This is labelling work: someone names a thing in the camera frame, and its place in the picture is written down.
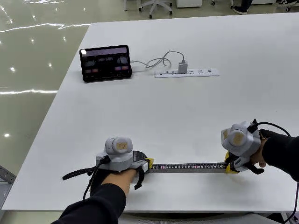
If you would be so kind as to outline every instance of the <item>gray floor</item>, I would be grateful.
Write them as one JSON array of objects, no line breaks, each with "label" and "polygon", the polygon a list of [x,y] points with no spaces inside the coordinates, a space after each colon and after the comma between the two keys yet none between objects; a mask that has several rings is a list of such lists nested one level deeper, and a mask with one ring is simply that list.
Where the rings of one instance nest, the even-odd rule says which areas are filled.
[{"label": "gray floor", "polygon": [[[92,22],[148,19],[129,0],[0,0],[0,164],[18,174],[72,58]],[[273,5],[255,5],[250,14],[284,13]],[[291,12],[299,12],[294,7]],[[198,8],[176,8],[171,18],[234,15],[228,0]],[[153,19],[170,18],[162,8]],[[1,224],[43,224],[60,212],[5,213]]]}]

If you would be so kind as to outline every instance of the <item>hand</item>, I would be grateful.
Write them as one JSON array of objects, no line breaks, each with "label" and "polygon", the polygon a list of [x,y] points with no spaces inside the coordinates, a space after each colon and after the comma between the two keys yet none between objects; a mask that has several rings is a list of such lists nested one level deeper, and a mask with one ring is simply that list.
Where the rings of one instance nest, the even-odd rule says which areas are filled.
[{"label": "hand", "polygon": [[106,177],[106,179],[102,182],[102,184],[105,183],[115,184],[119,186],[127,196],[130,190],[130,183],[132,182],[135,175],[136,175],[136,170],[134,169],[128,169],[118,174],[115,173],[109,174],[108,177]]},{"label": "hand", "polygon": [[258,165],[262,168],[264,168],[267,165],[266,161],[263,159],[263,146],[264,146],[264,144],[266,143],[267,140],[268,139],[266,139],[266,138],[261,139],[260,148],[250,158],[250,161],[252,162],[252,164],[258,163]]}]

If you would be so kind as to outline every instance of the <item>measuring tape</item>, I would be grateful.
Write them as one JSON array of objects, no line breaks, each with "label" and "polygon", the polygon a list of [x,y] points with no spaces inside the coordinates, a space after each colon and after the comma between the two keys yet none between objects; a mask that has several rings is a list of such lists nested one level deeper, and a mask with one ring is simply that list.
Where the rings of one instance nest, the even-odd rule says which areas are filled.
[{"label": "measuring tape", "polygon": [[150,173],[225,173],[225,162],[216,163],[154,163]]}]

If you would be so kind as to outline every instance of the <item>person's foot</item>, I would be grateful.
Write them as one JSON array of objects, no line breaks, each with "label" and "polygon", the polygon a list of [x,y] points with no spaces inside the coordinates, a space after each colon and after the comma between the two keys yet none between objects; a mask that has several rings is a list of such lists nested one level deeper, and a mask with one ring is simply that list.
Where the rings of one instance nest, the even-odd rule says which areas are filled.
[{"label": "person's foot", "polygon": [[297,0],[282,0],[277,6],[278,7],[289,7],[295,5]]},{"label": "person's foot", "polygon": [[234,6],[233,11],[239,15],[247,15],[247,10],[242,9],[240,6]]}]

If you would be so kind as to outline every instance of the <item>power strip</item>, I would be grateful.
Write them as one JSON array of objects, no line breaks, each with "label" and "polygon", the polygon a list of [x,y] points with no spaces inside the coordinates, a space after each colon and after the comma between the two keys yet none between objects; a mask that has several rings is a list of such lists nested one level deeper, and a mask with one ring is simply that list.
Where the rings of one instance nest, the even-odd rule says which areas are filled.
[{"label": "power strip", "polygon": [[185,74],[178,74],[178,70],[155,71],[156,78],[220,76],[217,69],[188,69]]}]

